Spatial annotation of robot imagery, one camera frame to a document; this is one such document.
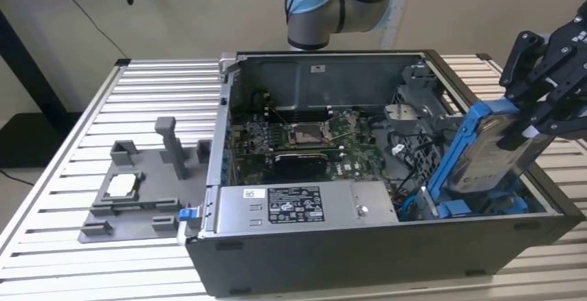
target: beige wall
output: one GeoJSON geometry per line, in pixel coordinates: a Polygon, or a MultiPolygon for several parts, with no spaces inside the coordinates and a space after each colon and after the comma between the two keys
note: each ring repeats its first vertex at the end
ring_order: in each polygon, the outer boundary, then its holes
{"type": "MultiPolygon", "coordinates": [[[[283,0],[78,2],[131,58],[215,58],[223,51],[290,48],[283,0]]],[[[66,105],[82,110],[120,58],[116,48],[71,0],[0,0],[0,8],[66,105]]],[[[335,35],[330,48],[379,45],[380,32],[371,32],[335,35]]],[[[18,86],[0,64],[0,120],[36,109],[18,86]]]]}
{"type": "Polygon", "coordinates": [[[584,0],[407,0],[395,47],[491,54],[504,63],[522,30],[552,32],[584,0]]]}
{"type": "MultiPolygon", "coordinates": [[[[283,50],[283,0],[78,0],[132,58],[214,58],[223,51],[283,50]]],[[[408,0],[396,48],[486,52],[503,62],[520,30],[550,32],[582,0],[408,0]]],[[[70,109],[90,102],[116,48],[71,0],[0,0],[0,9],[70,109]]],[[[331,49],[378,49],[380,31],[334,35],[331,49]]],[[[0,120],[36,111],[0,60],[0,120]]]]}

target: power supply label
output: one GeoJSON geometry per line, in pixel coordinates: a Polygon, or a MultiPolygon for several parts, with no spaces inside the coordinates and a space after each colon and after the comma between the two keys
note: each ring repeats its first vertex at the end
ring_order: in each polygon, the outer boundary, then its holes
{"type": "Polygon", "coordinates": [[[276,223],[323,222],[320,187],[270,188],[268,221],[276,223]]]}

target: motherboard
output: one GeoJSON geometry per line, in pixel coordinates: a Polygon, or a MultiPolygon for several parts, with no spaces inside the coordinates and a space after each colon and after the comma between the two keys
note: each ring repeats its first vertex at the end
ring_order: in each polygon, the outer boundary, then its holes
{"type": "Polygon", "coordinates": [[[287,114],[271,111],[232,126],[236,185],[354,179],[383,181],[391,188],[363,112],[328,110],[322,119],[291,122],[287,114]]]}

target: open computer tower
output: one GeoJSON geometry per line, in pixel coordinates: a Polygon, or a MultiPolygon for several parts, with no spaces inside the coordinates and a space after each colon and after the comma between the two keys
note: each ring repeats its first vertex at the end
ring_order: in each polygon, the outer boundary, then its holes
{"type": "Polygon", "coordinates": [[[240,52],[220,96],[184,232],[212,296],[492,275],[583,220],[536,165],[438,213],[426,185],[478,99],[435,51],[240,52]]]}

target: aluminum table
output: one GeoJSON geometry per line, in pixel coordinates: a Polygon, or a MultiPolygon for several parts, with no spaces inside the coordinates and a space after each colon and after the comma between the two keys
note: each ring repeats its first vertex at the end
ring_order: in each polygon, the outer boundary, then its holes
{"type": "MultiPolygon", "coordinates": [[[[491,60],[476,55],[443,59],[479,98],[502,96],[500,68],[491,60]]],[[[218,65],[218,60],[132,60],[128,66],[115,67],[0,235],[0,300],[212,299],[175,238],[80,244],[78,235],[111,164],[115,140],[134,140],[139,148],[163,148],[154,125],[164,115],[178,119],[176,134],[184,145],[212,137],[218,65]]],[[[556,140],[539,165],[587,215],[586,143],[556,140]]],[[[524,251],[488,278],[286,293],[279,297],[587,300],[587,223],[554,245],[524,251]]]]}

